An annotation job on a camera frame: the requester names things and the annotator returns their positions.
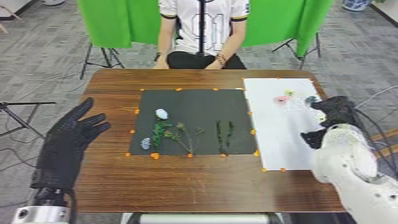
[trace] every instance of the white paper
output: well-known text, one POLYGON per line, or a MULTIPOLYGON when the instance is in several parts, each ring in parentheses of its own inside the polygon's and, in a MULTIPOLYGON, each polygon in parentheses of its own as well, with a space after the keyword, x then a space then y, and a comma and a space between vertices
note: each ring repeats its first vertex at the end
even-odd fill
POLYGON ((307 97, 316 96, 309 79, 245 79, 245 97, 252 112, 252 125, 263 167, 266 170, 309 170, 313 149, 300 137, 302 132, 322 129, 323 113, 309 108, 307 97), (293 95, 286 103, 275 98, 293 95))

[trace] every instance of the green screen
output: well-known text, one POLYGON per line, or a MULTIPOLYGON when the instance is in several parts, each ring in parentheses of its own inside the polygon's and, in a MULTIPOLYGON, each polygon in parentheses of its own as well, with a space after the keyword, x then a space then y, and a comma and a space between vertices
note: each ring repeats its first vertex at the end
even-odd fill
MULTIPOLYGON (((295 38, 297 56, 304 56, 330 4, 332 0, 250 0, 243 46, 295 38)), ((78 6, 94 46, 130 48, 131 42, 156 44, 158 0, 78 0, 78 6)))

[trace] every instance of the white flower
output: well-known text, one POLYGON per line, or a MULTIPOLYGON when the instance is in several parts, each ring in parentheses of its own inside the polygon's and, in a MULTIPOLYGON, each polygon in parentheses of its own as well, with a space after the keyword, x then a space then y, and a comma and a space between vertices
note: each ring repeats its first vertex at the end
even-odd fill
POLYGON ((169 119, 169 114, 167 114, 167 112, 165 112, 163 109, 158 109, 158 110, 156 110, 156 116, 158 116, 158 118, 160 118, 162 120, 167 120, 167 119, 169 119))
POLYGON ((144 150, 147 150, 151 148, 151 139, 149 138, 142 139, 140 147, 144 150))

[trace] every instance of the light stand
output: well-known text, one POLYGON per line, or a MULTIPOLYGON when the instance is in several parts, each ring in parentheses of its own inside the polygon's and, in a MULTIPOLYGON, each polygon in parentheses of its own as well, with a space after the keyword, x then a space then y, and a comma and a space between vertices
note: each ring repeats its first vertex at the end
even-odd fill
POLYGON ((101 66, 103 68, 114 68, 119 65, 121 68, 124 68, 124 65, 123 65, 119 57, 117 57, 119 52, 115 51, 114 48, 108 48, 108 55, 107 55, 105 48, 101 47, 101 53, 103 53, 103 59, 105 59, 107 65, 96 64, 94 62, 89 61, 91 60, 91 50, 92 50, 92 43, 89 45, 89 50, 87 50, 87 54, 85 54, 80 80, 83 79, 87 65, 96 65, 96 66, 101 66))
POLYGON ((0 112, 3 111, 7 113, 7 115, 11 116, 11 118, 14 119, 14 121, 19 123, 19 127, 16 127, 12 130, 7 130, 3 133, 0 133, 0 137, 9 135, 11 133, 14 133, 16 131, 19 131, 23 128, 27 128, 34 134, 37 135, 39 138, 44 139, 43 134, 39 133, 39 131, 34 129, 34 127, 30 126, 30 121, 39 109, 41 105, 48 105, 48 104, 57 104, 55 102, 34 102, 34 103, 0 103, 0 112), (34 110, 30 112, 28 115, 28 120, 25 121, 19 116, 14 114, 14 112, 9 109, 9 106, 25 106, 25 105, 34 105, 34 110))
POLYGON ((297 54, 295 54, 295 50, 293 50, 293 48, 291 48, 291 46, 290 46, 290 42, 291 42, 293 40, 295 40, 295 39, 291 38, 291 39, 282 43, 282 45, 272 50, 272 53, 274 53, 274 52, 286 46, 286 47, 290 48, 291 52, 293 52, 295 58, 302 61, 302 63, 300 63, 300 68, 298 68, 298 70, 302 70, 307 55, 309 55, 314 51, 318 51, 318 58, 322 58, 322 54, 320 54, 320 34, 316 33, 316 47, 314 47, 314 49, 313 49, 311 51, 306 51, 306 54, 304 54, 302 57, 297 56, 297 54))

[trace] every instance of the wooden table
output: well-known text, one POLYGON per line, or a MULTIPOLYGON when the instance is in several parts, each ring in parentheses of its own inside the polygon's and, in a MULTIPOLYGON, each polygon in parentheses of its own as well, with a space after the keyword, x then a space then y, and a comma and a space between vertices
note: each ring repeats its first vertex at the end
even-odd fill
POLYGON ((311 78, 304 71, 101 70, 85 97, 112 129, 91 145, 76 184, 80 212, 341 212, 334 188, 309 171, 263 172, 252 155, 126 157, 140 89, 243 88, 243 77, 311 78))

